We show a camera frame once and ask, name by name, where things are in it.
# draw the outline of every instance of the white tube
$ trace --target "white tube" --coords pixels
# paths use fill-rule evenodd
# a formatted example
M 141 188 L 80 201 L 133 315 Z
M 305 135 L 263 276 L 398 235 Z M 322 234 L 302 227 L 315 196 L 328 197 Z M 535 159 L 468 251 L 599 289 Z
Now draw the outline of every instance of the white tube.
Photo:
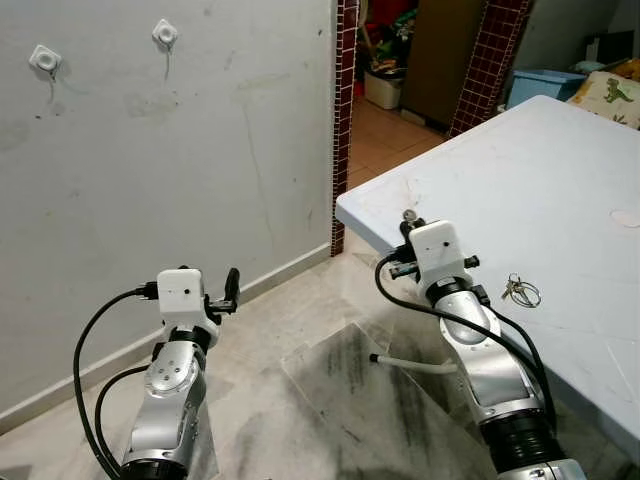
M 375 361 L 384 363 L 385 365 L 406 368 L 407 370 L 415 370 L 417 372 L 432 373 L 434 375 L 447 375 L 458 371 L 458 366 L 451 360 L 447 360 L 442 365 L 430 365 L 428 363 L 411 362 L 409 360 L 400 360 L 399 358 L 378 355 Z

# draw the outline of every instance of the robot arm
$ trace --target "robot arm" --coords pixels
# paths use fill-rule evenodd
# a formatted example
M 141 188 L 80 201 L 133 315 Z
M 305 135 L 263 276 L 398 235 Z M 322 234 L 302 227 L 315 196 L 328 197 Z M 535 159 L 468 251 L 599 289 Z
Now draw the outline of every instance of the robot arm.
M 500 336 L 500 323 L 484 289 L 474 286 L 453 225 L 425 224 L 413 212 L 400 227 L 404 265 L 392 276 L 416 273 L 418 294 L 440 312 L 462 317 Z M 499 480 L 586 480 L 560 448 L 544 411 L 544 396 L 521 362 L 487 336 L 450 319 L 440 330 L 462 373 L 467 403 L 488 444 Z
M 219 312 L 237 306 L 239 273 L 229 272 L 226 296 L 210 304 L 195 269 L 158 275 L 158 301 L 166 343 L 145 374 L 145 396 L 122 465 L 123 480 L 182 480 L 206 414 L 207 350 L 218 341 Z

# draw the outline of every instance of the dinosaur print pillow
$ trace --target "dinosaur print pillow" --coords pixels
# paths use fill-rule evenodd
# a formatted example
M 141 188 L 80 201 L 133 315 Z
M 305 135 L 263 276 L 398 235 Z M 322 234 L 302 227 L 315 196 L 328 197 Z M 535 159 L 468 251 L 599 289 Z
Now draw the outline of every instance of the dinosaur print pillow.
M 593 72 L 567 102 L 640 130 L 639 82 L 613 73 Z

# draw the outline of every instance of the blue plastic container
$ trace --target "blue plastic container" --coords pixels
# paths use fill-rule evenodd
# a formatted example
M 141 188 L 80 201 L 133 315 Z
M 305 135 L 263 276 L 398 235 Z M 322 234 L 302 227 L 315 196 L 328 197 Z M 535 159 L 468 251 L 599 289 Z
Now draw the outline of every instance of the blue plastic container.
M 514 70 L 507 108 L 515 107 L 536 95 L 546 95 L 564 102 L 575 95 L 585 78 L 585 75 L 553 70 Z

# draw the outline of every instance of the white table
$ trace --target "white table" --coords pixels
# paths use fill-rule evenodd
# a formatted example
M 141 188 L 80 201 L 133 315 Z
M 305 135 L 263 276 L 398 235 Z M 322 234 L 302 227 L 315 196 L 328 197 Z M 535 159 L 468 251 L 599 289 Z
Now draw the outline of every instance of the white table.
M 554 394 L 640 463 L 639 166 L 639 132 L 536 97 L 341 195 L 336 216 L 381 253 L 406 208 L 454 222 Z M 511 272 L 539 308 L 500 300 Z

